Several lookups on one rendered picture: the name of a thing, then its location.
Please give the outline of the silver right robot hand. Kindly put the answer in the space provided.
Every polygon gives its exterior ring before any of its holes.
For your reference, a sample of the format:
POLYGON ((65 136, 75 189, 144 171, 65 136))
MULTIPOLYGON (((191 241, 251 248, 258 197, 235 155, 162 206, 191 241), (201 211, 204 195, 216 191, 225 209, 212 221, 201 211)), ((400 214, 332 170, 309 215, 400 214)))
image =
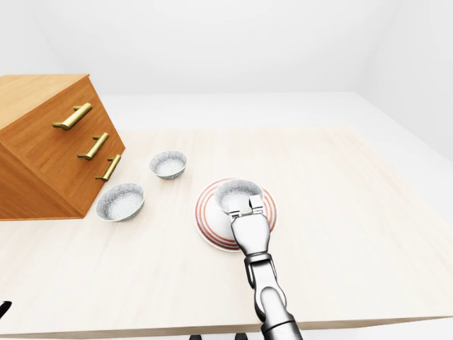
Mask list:
POLYGON ((263 214, 261 197, 251 195, 248 199, 251 213, 243 214, 237 200, 228 204, 231 230, 240 250, 246 255, 267 253, 270 241, 270 225, 263 214))

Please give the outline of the large wooden drawer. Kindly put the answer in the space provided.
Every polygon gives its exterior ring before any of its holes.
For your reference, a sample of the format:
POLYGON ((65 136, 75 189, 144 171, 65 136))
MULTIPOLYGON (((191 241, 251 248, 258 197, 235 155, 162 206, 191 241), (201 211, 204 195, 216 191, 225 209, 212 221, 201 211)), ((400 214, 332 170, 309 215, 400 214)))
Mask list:
POLYGON ((0 142, 46 171, 116 134, 88 74, 0 76, 0 142))

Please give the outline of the white plate with red rings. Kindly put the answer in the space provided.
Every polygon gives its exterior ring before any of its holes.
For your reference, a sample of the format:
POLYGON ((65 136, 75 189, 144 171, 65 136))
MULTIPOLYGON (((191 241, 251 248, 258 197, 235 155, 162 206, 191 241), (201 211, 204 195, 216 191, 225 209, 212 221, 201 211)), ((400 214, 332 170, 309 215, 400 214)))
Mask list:
MULTIPOLYGON (((230 252, 238 252, 232 230, 231 220, 214 199, 214 191, 227 180, 239 178, 222 178, 208 185, 198 196, 195 203, 195 226, 200 235, 212 246, 230 252)), ((274 230, 277 222, 277 206, 271 194, 262 186, 263 213, 269 220, 270 229, 274 230)))

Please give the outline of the small wooden drawer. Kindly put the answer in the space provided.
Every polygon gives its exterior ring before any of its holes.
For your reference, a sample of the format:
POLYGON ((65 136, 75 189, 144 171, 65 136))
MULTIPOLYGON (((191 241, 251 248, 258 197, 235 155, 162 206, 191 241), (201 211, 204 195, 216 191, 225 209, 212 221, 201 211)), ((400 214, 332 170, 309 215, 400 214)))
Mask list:
POLYGON ((83 132, 80 136, 71 136, 56 143, 51 155, 41 167, 43 174, 52 184, 53 189, 83 217, 90 209, 104 181, 95 179, 109 167, 109 157, 122 154, 125 146, 118 132, 103 128, 96 132, 83 132), (78 158, 95 144, 93 136, 109 134, 109 138, 92 160, 78 158))

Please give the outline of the wooden cabinet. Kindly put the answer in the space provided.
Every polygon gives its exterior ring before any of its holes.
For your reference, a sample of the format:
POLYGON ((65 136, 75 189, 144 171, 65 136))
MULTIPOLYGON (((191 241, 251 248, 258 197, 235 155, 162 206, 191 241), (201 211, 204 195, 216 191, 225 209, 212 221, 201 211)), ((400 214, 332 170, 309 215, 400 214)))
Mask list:
POLYGON ((67 218, 82 217, 40 170, 0 142, 0 220, 67 218))

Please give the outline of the large patterned grey bowl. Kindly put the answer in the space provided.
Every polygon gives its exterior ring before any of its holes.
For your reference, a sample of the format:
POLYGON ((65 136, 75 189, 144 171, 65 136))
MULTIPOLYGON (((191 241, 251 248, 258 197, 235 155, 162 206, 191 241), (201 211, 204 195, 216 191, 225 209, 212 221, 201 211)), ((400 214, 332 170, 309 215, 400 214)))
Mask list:
POLYGON ((126 222, 144 206, 144 189, 135 183, 122 183, 106 191, 96 204, 96 214, 109 222, 126 222))

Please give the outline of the medium wooden drawer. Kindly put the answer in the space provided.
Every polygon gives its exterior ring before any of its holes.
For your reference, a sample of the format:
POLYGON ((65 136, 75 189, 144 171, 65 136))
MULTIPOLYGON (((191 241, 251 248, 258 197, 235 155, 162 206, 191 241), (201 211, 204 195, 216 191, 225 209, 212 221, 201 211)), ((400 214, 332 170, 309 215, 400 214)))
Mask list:
POLYGON ((52 122, 28 132, 18 145, 31 164, 66 196, 78 196, 103 185, 125 150, 103 108, 92 108, 71 129, 52 122))

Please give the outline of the small patterned grey bowl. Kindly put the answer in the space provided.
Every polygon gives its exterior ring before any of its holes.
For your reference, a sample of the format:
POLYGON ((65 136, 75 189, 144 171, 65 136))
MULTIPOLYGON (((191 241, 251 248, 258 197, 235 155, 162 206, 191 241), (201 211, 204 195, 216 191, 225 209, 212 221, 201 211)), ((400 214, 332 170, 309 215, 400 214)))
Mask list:
POLYGON ((151 172, 160 179, 173 180, 178 178, 187 165, 187 157, 179 151, 165 151, 157 154, 149 164, 151 172))

